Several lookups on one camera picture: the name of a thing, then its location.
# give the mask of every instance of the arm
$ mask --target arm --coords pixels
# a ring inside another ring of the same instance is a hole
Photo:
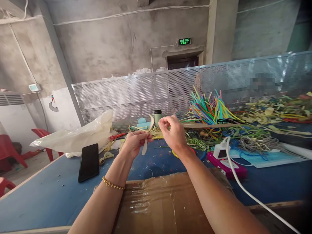
[[[161,118],[158,124],[168,146],[179,155],[188,171],[202,209],[216,234],[269,233],[190,150],[184,128],[175,115]]]
[[[114,185],[124,187],[133,160],[145,139],[152,136],[144,131],[129,133],[121,152],[117,155],[105,178]],[[123,190],[115,189],[102,181],[90,197],[68,233],[111,233]]]

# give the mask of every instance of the scrap pile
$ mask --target scrap pile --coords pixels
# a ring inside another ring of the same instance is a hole
[[[237,116],[248,123],[276,124],[283,121],[312,123],[312,108],[308,109],[308,100],[283,96],[246,105],[249,105],[249,108],[246,111],[239,111]]]
[[[308,101],[292,99],[287,96],[282,98],[271,98],[260,100],[257,103],[248,103],[249,110],[232,113],[226,103],[222,100],[222,92],[215,90],[206,98],[205,94],[199,94],[194,87],[191,93],[192,101],[187,118],[181,119],[184,124],[203,123],[220,124],[235,123],[237,126],[220,128],[201,128],[186,131],[188,144],[202,151],[209,150],[211,146],[219,144],[225,137],[232,139],[231,147],[250,156],[261,156],[267,160],[267,153],[272,149],[291,154],[285,150],[278,139],[273,138],[270,131],[279,134],[309,137],[309,132],[279,129],[273,125],[282,121],[312,123],[311,110],[306,109]]]

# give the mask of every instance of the black phone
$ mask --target black phone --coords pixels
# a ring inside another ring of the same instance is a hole
[[[98,144],[83,147],[80,159],[78,182],[81,183],[87,179],[97,176],[98,174]]]

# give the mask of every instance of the gold bracelet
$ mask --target gold bracelet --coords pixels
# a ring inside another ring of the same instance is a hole
[[[120,190],[124,190],[124,187],[119,187],[117,185],[113,185],[111,182],[109,182],[107,179],[105,179],[105,177],[103,176],[103,181],[104,183],[106,183],[106,186],[111,186],[115,189],[120,189]]]

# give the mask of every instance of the blue table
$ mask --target blue table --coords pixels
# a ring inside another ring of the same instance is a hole
[[[151,178],[152,172],[148,169],[153,171],[153,177],[186,171],[181,161],[169,153],[170,148],[155,149],[159,146],[166,146],[166,142],[158,140],[148,144],[146,155],[140,153],[135,159],[128,180]],[[202,155],[202,151],[197,151],[199,158]],[[80,158],[63,156],[52,162],[0,200],[0,232],[72,225],[112,162],[113,158],[107,159],[100,174],[83,183],[78,183]],[[213,167],[211,163],[203,162],[207,167]],[[310,192],[311,168],[311,161],[262,169],[247,167],[248,177],[242,184],[263,203],[304,200]],[[231,185],[244,205],[256,204],[235,181],[231,181]]]

